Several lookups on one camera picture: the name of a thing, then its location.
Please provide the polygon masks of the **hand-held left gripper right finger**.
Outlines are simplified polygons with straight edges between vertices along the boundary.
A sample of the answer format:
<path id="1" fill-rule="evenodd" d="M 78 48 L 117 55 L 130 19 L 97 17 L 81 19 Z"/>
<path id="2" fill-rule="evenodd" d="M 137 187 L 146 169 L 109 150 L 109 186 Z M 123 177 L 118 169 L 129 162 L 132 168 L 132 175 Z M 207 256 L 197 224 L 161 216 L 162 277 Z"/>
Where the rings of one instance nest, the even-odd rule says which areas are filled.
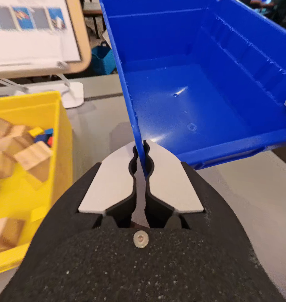
<path id="1" fill-rule="evenodd" d="M 144 141 L 146 157 L 146 189 L 151 198 L 146 205 L 152 212 L 163 214 L 199 213 L 204 207 L 189 180 L 181 161 L 152 140 Z"/>

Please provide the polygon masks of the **pile of wooden cubes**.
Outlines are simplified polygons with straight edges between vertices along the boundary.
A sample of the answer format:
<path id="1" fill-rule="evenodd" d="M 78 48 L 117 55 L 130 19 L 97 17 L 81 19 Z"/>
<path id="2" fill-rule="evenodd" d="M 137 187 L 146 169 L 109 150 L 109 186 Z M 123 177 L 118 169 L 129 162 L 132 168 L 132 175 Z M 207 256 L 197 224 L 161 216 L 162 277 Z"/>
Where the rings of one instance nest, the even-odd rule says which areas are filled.
<path id="1" fill-rule="evenodd" d="M 38 141 L 25 125 L 13 125 L 0 118 L 0 180 L 13 175 L 15 164 L 39 182 L 48 180 L 52 151 L 44 141 Z M 0 218 L 0 252 L 17 246 L 25 221 Z"/>

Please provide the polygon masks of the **yellow plastic bin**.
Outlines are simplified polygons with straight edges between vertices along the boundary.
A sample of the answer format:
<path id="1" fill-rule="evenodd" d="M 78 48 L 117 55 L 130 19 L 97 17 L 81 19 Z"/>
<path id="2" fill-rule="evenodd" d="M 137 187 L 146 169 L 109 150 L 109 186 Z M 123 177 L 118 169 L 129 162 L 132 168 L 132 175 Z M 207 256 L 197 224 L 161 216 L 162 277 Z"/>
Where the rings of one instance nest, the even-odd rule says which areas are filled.
<path id="1" fill-rule="evenodd" d="M 0 273 L 18 267 L 35 232 L 54 203 L 73 184 L 73 134 L 58 92 L 0 98 L 0 118 L 14 126 L 53 129 L 48 179 L 39 182 L 15 163 L 0 179 L 0 218 L 22 221 L 18 242 L 0 250 Z"/>

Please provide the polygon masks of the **blue plastic bin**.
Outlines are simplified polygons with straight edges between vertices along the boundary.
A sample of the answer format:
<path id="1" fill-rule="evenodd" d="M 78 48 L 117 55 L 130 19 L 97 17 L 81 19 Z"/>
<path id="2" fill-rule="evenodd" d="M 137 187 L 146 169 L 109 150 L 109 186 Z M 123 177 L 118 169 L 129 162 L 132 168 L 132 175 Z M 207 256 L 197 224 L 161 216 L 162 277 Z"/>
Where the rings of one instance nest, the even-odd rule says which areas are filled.
<path id="1" fill-rule="evenodd" d="M 286 29 L 241 1 L 100 1 L 141 163 L 195 170 L 286 145 Z"/>

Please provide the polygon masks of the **wooden sign board on stand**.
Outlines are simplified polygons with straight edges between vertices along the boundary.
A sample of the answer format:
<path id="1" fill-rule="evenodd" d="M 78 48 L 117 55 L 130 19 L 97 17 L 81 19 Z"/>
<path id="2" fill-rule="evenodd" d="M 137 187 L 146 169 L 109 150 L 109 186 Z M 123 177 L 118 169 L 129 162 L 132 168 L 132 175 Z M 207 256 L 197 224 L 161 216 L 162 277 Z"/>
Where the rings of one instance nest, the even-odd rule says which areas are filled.
<path id="1" fill-rule="evenodd" d="M 0 0 L 0 84 L 14 95 L 58 91 L 64 108 L 77 108 L 84 85 L 66 74 L 91 57 L 81 1 Z"/>

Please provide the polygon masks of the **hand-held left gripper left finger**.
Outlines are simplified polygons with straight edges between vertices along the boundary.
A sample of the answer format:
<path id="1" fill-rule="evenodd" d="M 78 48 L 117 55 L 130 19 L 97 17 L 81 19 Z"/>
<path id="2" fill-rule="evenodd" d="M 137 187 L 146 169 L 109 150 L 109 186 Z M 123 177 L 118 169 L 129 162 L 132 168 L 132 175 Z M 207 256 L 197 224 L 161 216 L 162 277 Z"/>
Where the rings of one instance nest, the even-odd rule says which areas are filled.
<path id="1" fill-rule="evenodd" d="M 114 215 L 136 194 L 137 149 L 130 142 L 108 155 L 94 176 L 79 208 L 80 213 Z"/>

